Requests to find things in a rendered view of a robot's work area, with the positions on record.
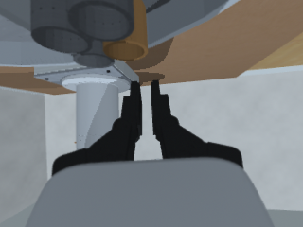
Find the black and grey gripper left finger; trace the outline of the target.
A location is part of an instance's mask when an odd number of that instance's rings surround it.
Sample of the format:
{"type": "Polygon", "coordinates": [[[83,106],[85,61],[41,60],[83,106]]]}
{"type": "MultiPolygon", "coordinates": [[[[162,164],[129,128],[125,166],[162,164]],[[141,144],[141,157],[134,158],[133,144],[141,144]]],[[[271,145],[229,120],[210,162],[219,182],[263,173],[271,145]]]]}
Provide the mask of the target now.
{"type": "Polygon", "coordinates": [[[142,136],[140,83],[131,81],[130,95],[123,97],[121,117],[114,122],[112,129],[89,148],[69,152],[55,159],[51,177],[69,166],[102,163],[102,161],[133,161],[135,143],[140,136],[142,136]]]}

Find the grey cylinder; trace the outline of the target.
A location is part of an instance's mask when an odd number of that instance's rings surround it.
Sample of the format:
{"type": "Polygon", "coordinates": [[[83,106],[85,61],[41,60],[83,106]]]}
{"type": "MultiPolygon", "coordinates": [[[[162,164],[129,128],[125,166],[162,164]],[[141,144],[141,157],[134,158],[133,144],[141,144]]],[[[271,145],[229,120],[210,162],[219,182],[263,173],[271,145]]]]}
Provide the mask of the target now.
{"type": "Polygon", "coordinates": [[[115,63],[115,59],[106,56],[103,52],[103,42],[96,40],[93,40],[93,47],[89,52],[73,54],[73,61],[89,68],[106,68],[115,63]]]}
{"type": "Polygon", "coordinates": [[[93,40],[116,42],[134,31],[134,0],[67,0],[67,14],[70,25],[93,40]]]}
{"type": "Polygon", "coordinates": [[[92,39],[68,22],[67,0],[30,0],[30,23],[31,37],[45,48],[66,54],[82,54],[92,49],[92,39]]]}

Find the bronze bushing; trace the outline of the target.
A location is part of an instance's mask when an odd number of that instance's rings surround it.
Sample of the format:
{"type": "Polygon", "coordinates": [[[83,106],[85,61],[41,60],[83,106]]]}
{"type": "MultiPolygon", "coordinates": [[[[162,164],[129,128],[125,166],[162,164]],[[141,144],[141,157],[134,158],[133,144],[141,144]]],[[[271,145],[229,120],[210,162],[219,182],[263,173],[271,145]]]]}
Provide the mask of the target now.
{"type": "Polygon", "coordinates": [[[134,31],[124,40],[103,42],[106,56],[118,61],[135,61],[148,54],[146,6],[142,0],[134,0],[134,31]]]}

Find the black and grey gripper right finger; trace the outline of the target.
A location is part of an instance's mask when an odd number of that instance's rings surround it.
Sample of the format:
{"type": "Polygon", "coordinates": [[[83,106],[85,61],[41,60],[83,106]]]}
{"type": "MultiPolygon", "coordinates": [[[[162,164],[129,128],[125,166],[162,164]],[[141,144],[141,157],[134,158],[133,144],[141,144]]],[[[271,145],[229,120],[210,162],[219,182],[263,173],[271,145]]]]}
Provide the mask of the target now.
{"type": "Polygon", "coordinates": [[[180,126],[171,115],[168,94],[160,95],[159,80],[151,82],[153,135],[160,142],[163,159],[212,157],[234,162],[243,168],[241,152],[234,147],[204,142],[180,126]]]}

